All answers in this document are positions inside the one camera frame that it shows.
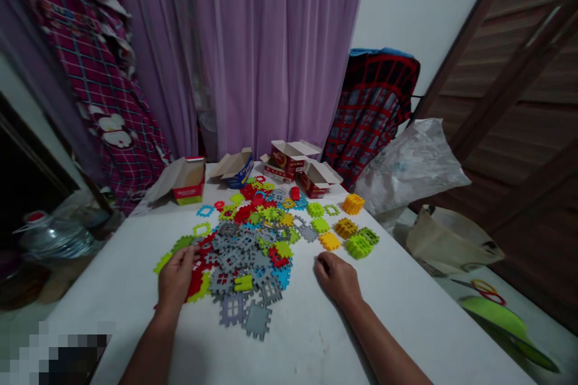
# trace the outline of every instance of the red scissors handle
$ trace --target red scissors handle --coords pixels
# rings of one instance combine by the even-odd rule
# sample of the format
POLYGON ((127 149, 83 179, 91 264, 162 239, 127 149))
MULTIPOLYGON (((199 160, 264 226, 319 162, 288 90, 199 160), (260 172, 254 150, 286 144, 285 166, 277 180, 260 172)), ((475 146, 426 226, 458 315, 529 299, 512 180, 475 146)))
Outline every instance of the red scissors handle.
POLYGON ((478 293, 480 293, 481 296, 483 296, 484 298, 486 298, 487 300, 493 301, 495 303, 498 303, 501 306, 505 306, 506 305, 506 301, 504 300, 504 298, 502 298, 500 295, 498 295, 497 293, 493 293, 493 292, 486 292, 480 289, 477 289, 478 293))

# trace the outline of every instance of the wooden wardrobe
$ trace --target wooden wardrobe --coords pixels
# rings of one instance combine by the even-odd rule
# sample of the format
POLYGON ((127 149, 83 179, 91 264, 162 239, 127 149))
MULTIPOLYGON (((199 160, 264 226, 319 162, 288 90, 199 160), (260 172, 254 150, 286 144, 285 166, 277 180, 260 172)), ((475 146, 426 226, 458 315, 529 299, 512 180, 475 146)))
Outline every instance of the wooden wardrobe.
POLYGON ((472 184, 413 203, 477 222, 491 268, 578 334, 578 0, 478 0, 416 118, 472 184))

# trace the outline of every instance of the open box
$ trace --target open box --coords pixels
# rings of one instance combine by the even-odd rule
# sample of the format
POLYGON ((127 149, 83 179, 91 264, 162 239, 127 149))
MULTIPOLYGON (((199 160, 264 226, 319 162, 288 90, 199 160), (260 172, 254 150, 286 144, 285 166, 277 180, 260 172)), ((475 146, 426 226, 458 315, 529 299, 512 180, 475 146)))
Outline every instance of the open box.
POLYGON ((305 161, 299 180, 310 199, 322 198, 331 185, 343 182, 343 178, 327 162, 313 160, 305 161))
POLYGON ((226 180, 229 188, 241 189, 253 170, 253 152, 244 147, 234 155, 227 153, 211 172, 211 179, 226 180))
POLYGON ((205 166, 205 158, 201 156, 177 159, 165 167, 158 181, 148 191, 147 200, 155 202, 172 189, 180 206, 202 202, 205 166))
POLYGON ((277 165, 271 156, 265 154, 260 158, 260 160, 262 160, 262 162, 265 164, 263 166, 265 173, 268 174, 272 179, 277 179, 285 183, 292 183, 293 179, 295 179, 295 173, 287 174, 281 167, 277 165))
POLYGON ((289 176, 303 171, 303 165, 311 155, 316 155, 321 149, 305 140, 286 143, 284 140, 271 142, 271 158, 275 165, 289 176))

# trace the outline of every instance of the water bottle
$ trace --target water bottle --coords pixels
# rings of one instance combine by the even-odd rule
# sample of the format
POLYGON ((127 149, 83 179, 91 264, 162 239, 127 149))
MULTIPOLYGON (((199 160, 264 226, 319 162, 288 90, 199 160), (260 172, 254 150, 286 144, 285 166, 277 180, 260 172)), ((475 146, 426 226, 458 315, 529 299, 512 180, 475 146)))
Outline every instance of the water bottle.
POLYGON ((44 211, 34 211, 24 216, 24 232, 19 244, 28 252, 29 259, 73 259, 95 254, 98 244, 89 231, 73 220, 53 217, 44 211))

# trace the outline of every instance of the blue cloth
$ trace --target blue cloth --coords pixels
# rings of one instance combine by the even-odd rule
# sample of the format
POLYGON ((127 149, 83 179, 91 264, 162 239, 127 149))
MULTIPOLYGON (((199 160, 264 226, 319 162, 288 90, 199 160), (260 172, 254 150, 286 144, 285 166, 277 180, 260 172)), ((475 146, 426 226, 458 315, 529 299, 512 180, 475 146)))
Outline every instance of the blue cloth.
POLYGON ((350 56, 358 56, 358 55, 364 55, 364 54, 391 54, 391 55, 398 55, 398 56, 402 56, 402 57, 409 57, 409 58, 414 58, 411 54, 408 53, 404 53, 403 51, 399 51, 393 48, 387 48, 384 47, 381 50, 378 49, 370 49, 370 48, 351 48, 351 51, 349 52, 350 56))

